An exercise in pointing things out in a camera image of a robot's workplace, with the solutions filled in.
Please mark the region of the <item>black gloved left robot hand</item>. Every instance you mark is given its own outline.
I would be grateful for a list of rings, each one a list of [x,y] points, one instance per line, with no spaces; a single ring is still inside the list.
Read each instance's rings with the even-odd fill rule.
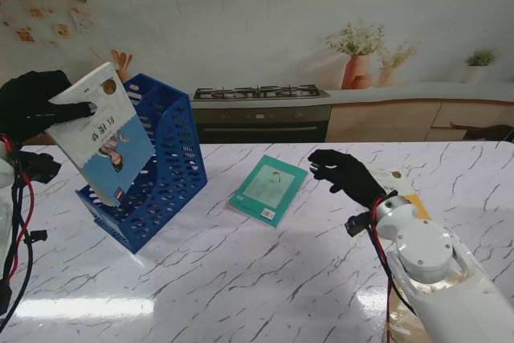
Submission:
[[[90,102],[53,104],[51,99],[68,90],[71,82],[61,70],[29,71],[1,86],[1,133],[25,142],[53,125],[93,116]]]

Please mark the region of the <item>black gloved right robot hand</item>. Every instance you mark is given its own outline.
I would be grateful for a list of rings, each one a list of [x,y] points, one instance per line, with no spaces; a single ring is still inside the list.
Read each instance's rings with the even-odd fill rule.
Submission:
[[[329,189],[332,194],[343,191],[368,211],[372,211],[377,202],[398,195],[396,190],[387,194],[366,166],[351,154],[317,149],[308,156],[308,161],[316,180],[332,184]]]

